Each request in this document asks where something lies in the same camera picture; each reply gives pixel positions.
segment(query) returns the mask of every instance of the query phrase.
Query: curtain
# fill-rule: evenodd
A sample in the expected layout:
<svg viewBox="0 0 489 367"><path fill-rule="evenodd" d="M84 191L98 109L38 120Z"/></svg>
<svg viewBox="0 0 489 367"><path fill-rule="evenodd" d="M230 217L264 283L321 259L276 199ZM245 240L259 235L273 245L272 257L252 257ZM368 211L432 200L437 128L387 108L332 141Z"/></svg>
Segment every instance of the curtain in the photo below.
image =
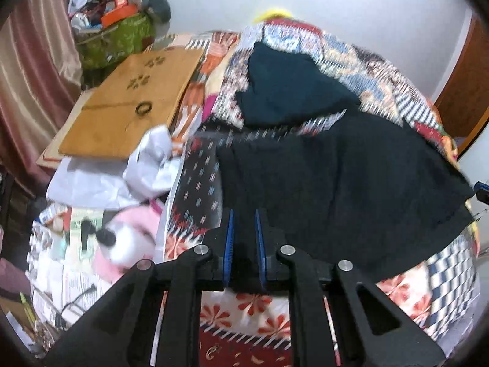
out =
<svg viewBox="0 0 489 367"><path fill-rule="evenodd" d="M0 30L0 162L30 194L50 176L36 160L80 94L68 0L18 0Z"/></svg>

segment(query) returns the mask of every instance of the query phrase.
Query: folded black garment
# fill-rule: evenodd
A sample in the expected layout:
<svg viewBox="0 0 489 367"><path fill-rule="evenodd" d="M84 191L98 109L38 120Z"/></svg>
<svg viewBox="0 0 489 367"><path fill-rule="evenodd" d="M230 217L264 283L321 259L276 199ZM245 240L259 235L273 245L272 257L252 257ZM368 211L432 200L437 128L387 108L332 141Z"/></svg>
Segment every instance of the folded black garment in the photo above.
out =
<svg viewBox="0 0 489 367"><path fill-rule="evenodd" d="M248 60L249 87L236 101L249 128L298 125L360 100L347 87L322 74L306 54L276 51L255 43Z"/></svg>
<svg viewBox="0 0 489 367"><path fill-rule="evenodd" d="M407 124L368 113L347 111L316 136L217 153L223 204L239 217L233 277L255 284L256 208L290 244L326 262L348 259L376 282L440 252L473 221L463 175Z"/></svg>

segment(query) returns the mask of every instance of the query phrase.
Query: metal screw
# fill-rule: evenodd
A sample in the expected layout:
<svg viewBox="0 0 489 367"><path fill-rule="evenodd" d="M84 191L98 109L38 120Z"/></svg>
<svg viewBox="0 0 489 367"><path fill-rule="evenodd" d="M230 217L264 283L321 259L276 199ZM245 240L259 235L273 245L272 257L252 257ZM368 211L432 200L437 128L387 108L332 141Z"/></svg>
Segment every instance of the metal screw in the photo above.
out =
<svg viewBox="0 0 489 367"><path fill-rule="evenodd" d="M204 255L209 252L209 247L207 247L205 244L199 244L198 246L194 247L194 252L198 255Z"/></svg>
<svg viewBox="0 0 489 367"><path fill-rule="evenodd" d="M151 260L150 259L141 259L137 264L136 267L140 271L147 271L151 267Z"/></svg>
<svg viewBox="0 0 489 367"><path fill-rule="evenodd" d="M342 259L338 262L338 267L344 272L349 272L353 269L353 264L348 259Z"/></svg>
<svg viewBox="0 0 489 367"><path fill-rule="evenodd" d="M284 246L280 247L280 252L282 252L283 255L292 255L295 253L295 248L294 246L285 244Z"/></svg>

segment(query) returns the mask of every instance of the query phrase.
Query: flattened cardboard box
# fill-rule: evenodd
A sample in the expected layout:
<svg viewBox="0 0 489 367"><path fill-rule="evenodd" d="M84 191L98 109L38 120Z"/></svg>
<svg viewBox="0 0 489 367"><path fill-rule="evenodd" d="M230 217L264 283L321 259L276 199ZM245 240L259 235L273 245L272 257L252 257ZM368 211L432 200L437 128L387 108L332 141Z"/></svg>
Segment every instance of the flattened cardboard box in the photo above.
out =
<svg viewBox="0 0 489 367"><path fill-rule="evenodd" d="M59 153L128 158L147 130L170 127L202 53L174 48L129 56L85 103Z"/></svg>

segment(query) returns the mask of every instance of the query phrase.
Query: wooden door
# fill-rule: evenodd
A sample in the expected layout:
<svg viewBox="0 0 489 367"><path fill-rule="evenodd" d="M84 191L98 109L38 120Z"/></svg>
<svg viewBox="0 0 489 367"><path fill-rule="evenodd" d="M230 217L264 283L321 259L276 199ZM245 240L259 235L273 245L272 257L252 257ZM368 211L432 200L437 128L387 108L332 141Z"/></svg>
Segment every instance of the wooden door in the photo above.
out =
<svg viewBox="0 0 489 367"><path fill-rule="evenodd" d="M465 144L474 128L481 126L481 118L489 107L489 36L475 17L455 69L435 106L445 130L454 138L467 138Z"/></svg>

